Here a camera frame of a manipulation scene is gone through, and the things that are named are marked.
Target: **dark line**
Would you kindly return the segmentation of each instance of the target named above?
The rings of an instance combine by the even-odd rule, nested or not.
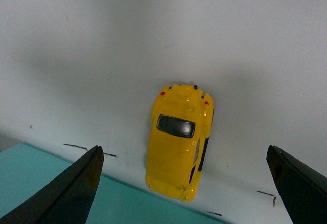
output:
[[[215,212],[211,212],[211,211],[207,211],[207,212],[210,213],[210,214],[222,216],[221,214],[218,214],[218,213],[215,213]]]
[[[257,191],[258,193],[262,193],[262,194],[266,194],[266,195],[269,195],[269,196],[272,196],[272,197],[275,197],[275,195],[272,195],[271,193],[267,193],[267,192],[262,192],[262,191]]]
[[[71,144],[65,144],[65,143],[63,143],[63,144],[64,144],[65,146],[73,146],[73,147],[77,147],[77,148],[85,149],[86,151],[88,151],[87,148],[85,148],[85,147],[76,146],[76,145],[71,145]]]
[[[272,206],[275,207],[275,203],[276,203],[276,196],[274,197],[274,201],[272,202]]]
[[[117,156],[116,155],[113,155],[113,154],[108,154],[108,153],[103,153],[104,155],[108,155],[108,156],[114,156],[115,158],[117,158]]]

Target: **toy car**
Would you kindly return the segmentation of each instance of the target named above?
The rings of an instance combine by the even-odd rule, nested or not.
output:
[[[208,145],[214,103],[209,94],[188,85],[164,87],[152,112],[146,183],[152,191],[195,198]]]

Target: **teal surface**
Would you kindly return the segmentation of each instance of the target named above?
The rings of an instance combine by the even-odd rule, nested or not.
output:
[[[69,165],[26,144],[0,153],[0,217],[23,203]],[[101,176],[91,223],[203,223],[216,220]]]

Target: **car windshield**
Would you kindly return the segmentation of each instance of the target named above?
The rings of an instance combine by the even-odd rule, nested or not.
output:
[[[157,128],[174,136],[191,138],[194,134],[195,123],[161,114]]]

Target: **pencil mark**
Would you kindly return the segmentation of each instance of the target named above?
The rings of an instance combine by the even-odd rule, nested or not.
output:
[[[104,155],[108,155],[108,156],[114,156],[115,158],[117,158],[117,156],[116,155],[113,155],[113,154],[108,154],[108,153],[103,153]]]
[[[76,146],[76,145],[71,145],[71,144],[65,144],[65,143],[63,143],[63,144],[64,144],[65,146],[77,147],[77,148],[81,148],[81,149],[84,149],[84,150],[88,151],[87,148],[85,148],[85,147]]]
[[[215,213],[215,212],[211,212],[211,211],[207,211],[207,212],[210,213],[210,214],[222,216],[221,214],[218,214],[218,213]]]
[[[71,145],[71,144],[65,144],[65,143],[63,143],[63,144],[65,146],[77,147],[77,148],[81,148],[81,149],[84,149],[84,150],[88,151],[86,147],[77,146],[77,145]],[[108,155],[108,156],[113,156],[113,157],[117,158],[117,155],[114,155],[114,154],[109,154],[109,153],[106,153],[106,152],[103,152],[103,154],[104,155]]]
[[[273,206],[273,207],[275,207],[276,198],[277,198],[277,197],[275,196],[275,197],[274,197],[274,200],[273,200],[273,202],[272,202],[272,206]]]
[[[262,193],[262,194],[266,194],[272,197],[275,197],[275,195],[271,194],[271,193],[267,193],[267,192],[262,192],[262,191],[257,191],[258,193]]]
[[[272,197],[274,197],[274,200],[272,201],[272,206],[273,207],[275,207],[275,203],[276,203],[276,199],[277,199],[277,197],[275,196],[275,195],[273,195],[273,194],[271,194],[271,193],[267,193],[267,192],[262,192],[262,191],[257,191],[258,193],[262,193],[262,194],[266,194],[266,195],[268,195],[268,196],[272,196]]]

